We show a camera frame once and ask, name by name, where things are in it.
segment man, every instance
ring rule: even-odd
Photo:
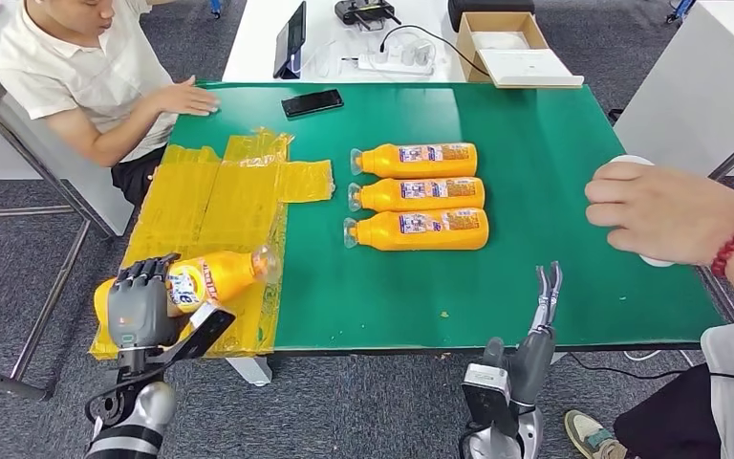
[[[709,265],[734,241],[734,190],[675,170],[611,163],[587,184],[589,221],[609,243],[660,260]],[[734,286],[734,251],[724,270]],[[707,364],[679,375],[615,421],[615,436],[572,410],[564,425],[588,459],[734,459],[734,324],[705,331]]]
[[[180,114],[207,116],[218,100],[173,84],[141,30],[171,0],[24,0],[2,32],[0,81],[78,153],[111,167],[139,206]]]

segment plastic bottle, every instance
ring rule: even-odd
[[[432,208],[482,208],[486,202],[483,181],[476,177],[454,179],[382,179],[347,188],[350,210],[426,210]]]
[[[382,212],[367,220],[344,221],[344,245],[380,251],[475,251],[488,240],[488,219],[480,208]]]
[[[255,282],[278,281],[281,273],[280,259],[268,246],[252,253],[216,251],[177,261],[167,272],[168,315],[192,313],[208,298],[223,303]],[[108,291],[114,279],[106,280],[94,292],[94,309],[103,325],[108,323]]]
[[[353,175],[369,172],[394,179],[430,179],[473,176],[477,172],[477,148],[473,143],[392,145],[350,152]]]

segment tablet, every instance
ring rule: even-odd
[[[299,4],[283,30],[277,34],[274,53],[275,78],[297,79],[302,59],[299,50],[305,43],[305,2]]]

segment black pants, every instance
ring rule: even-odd
[[[167,145],[151,151],[150,153],[125,163],[117,163],[111,167],[111,179],[114,186],[122,190],[122,195],[135,207],[141,206],[147,189],[150,188],[150,179],[153,171],[162,162],[162,155]]]
[[[720,459],[710,370],[699,365],[615,420],[615,437],[640,459]]]

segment sneaker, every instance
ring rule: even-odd
[[[609,430],[578,410],[564,415],[564,428],[572,444],[587,459],[624,459],[626,448]]]

